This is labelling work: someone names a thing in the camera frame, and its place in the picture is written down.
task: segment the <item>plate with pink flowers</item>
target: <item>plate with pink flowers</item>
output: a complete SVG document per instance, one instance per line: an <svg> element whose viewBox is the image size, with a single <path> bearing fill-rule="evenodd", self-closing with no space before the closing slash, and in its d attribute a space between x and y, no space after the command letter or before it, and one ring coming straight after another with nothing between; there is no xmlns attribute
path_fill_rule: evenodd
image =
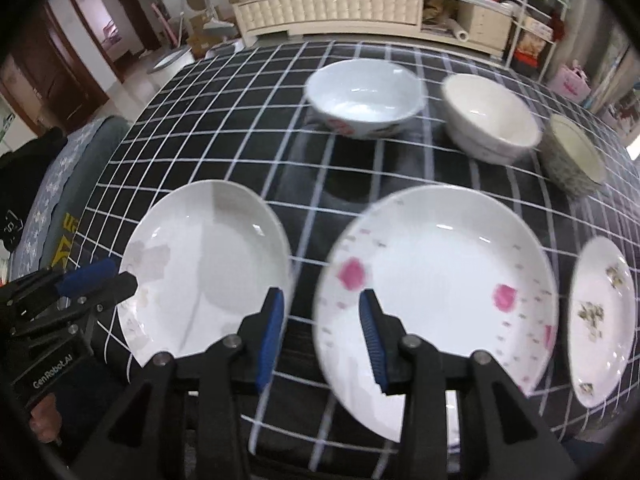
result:
<svg viewBox="0 0 640 480"><path fill-rule="evenodd" d="M399 442L404 397L383 395L373 378L358 317L365 288L439 350L487 350L525 395L540 382L556 341L556 281L536 235L497 200L453 186L389 195L347 227L318 281L314 345L324 376L356 420ZM455 446L452 392L447 426Z"/></svg>

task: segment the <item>table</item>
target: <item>table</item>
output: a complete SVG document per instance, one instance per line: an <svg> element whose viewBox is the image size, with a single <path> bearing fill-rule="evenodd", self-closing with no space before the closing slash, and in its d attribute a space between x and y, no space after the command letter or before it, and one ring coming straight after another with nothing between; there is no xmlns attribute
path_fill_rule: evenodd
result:
<svg viewBox="0 0 640 480"><path fill-rule="evenodd" d="M423 113L393 139L337 137L310 113L306 78L319 66L352 57L392 60L426 82ZM476 73L519 94L544 126L552 113L581 124L607 165L594 196L569 200L543 172L535 151L513 166L468 158L444 131L440 83ZM260 194L289 237L297 286L271 386L241 399L242 431L251 452L299 468L365 478L391 475L395 446L357 423L324 382L312 343L312 299L328 251L370 203L422 184L482 190L512 208L542 243L558 280L561 312L577 254L594 235L625 254L638 290L639 177L616 134L599 119L514 72L433 50L392 44L319 42L258 48L182 69L154 98L114 153L89 200L70 254L73 265L120 260L151 206L194 180L226 178ZM640 349L611 398L594 410L575 399L565 364L564 334L532 394L558 438L598 428L624 410L640 384ZM140 367L124 343L115 311L98 318L92 346L130 380Z"/></svg>

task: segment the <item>black bag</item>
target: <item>black bag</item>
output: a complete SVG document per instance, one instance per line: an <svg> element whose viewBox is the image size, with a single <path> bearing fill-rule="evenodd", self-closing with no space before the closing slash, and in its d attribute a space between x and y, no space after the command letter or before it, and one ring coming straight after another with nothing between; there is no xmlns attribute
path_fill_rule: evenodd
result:
<svg viewBox="0 0 640 480"><path fill-rule="evenodd" d="M15 251L49 165L66 145L58 127L0 156L0 239Z"/></svg>

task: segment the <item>oval plate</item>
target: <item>oval plate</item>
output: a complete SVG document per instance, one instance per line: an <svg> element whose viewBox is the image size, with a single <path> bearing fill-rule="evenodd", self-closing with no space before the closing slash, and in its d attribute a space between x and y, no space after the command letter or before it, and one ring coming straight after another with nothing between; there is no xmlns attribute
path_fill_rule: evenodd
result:
<svg viewBox="0 0 640 480"><path fill-rule="evenodd" d="M636 335L635 295L620 249L592 238L574 269L567 327L571 382L585 408L607 400L622 378Z"/></svg>
<svg viewBox="0 0 640 480"><path fill-rule="evenodd" d="M525 394L542 377L558 326L558 295L548 259L529 227L480 192L413 187L354 220L334 245L314 298L314 344L344 407L361 424L398 442L404 396L374 381L358 317L373 288L439 350L489 351ZM459 442L455 396L447 393L449 445Z"/></svg>
<svg viewBox="0 0 640 480"><path fill-rule="evenodd" d="M120 263L138 279L118 306L136 361L205 351L259 311L270 286L283 291L286 318L289 256L276 215L244 186L203 180L169 193L137 225Z"/></svg>

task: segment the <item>human hand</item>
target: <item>human hand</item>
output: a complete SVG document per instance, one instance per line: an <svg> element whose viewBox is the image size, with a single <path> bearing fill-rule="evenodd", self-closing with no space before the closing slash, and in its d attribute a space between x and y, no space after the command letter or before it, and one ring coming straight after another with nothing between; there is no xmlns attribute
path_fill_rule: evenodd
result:
<svg viewBox="0 0 640 480"><path fill-rule="evenodd" d="M56 396L49 394L31 410L29 427L44 444L53 442L60 434L62 416L56 409Z"/></svg>

